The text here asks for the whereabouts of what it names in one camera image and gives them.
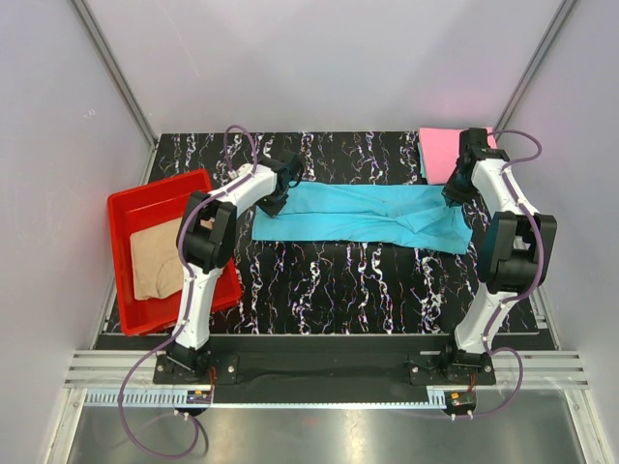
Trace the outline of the turquoise t shirt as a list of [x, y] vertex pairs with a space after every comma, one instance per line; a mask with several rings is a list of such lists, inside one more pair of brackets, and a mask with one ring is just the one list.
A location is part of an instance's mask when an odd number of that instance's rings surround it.
[[256, 241], [383, 243], [451, 254], [466, 253], [472, 235], [462, 210], [428, 185], [303, 182], [276, 217], [258, 210], [252, 226]]

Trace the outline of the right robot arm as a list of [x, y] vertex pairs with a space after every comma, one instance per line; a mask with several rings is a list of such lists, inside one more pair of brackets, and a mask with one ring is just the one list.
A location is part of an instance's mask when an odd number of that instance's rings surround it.
[[478, 291], [438, 358], [438, 372], [455, 384], [492, 372], [492, 341], [516, 303], [544, 282], [557, 232], [555, 217], [540, 213], [518, 186], [518, 161], [488, 137], [481, 128], [460, 133], [456, 167], [442, 191], [449, 206], [480, 196], [491, 214], [478, 252]]

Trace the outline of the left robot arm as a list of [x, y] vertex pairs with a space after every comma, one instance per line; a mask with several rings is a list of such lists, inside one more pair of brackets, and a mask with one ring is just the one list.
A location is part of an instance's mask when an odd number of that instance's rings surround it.
[[199, 382], [208, 373], [213, 299], [234, 254], [239, 216], [256, 205], [268, 217], [275, 217], [303, 173], [301, 156], [285, 150], [277, 157], [261, 156], [256, 164], [242, 165], [221, 188], [190, 195], [177, 237], [184, 279], [180, 308], [171, 341], [165, 346], [166, 358], [187, 382]]

